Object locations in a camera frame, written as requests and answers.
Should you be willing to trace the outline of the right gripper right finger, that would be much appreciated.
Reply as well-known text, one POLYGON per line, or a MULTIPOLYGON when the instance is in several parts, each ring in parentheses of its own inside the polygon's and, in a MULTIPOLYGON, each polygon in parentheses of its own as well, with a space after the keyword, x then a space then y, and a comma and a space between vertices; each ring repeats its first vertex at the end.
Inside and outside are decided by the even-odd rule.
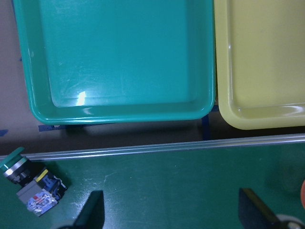
POLYGON ((296 217, 275 214, 250 188, 240 188, 238 218, 244 229, 303 229, 296 217))

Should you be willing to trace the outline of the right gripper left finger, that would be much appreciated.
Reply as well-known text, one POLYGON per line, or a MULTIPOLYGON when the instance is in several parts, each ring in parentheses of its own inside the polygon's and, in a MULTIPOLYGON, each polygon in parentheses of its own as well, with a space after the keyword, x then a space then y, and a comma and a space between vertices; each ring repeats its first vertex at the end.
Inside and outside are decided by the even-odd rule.
POLYGON ((105 221, 104 195, 102 190, 92 191, 77 218, 55 229, 102 229, 105 221))

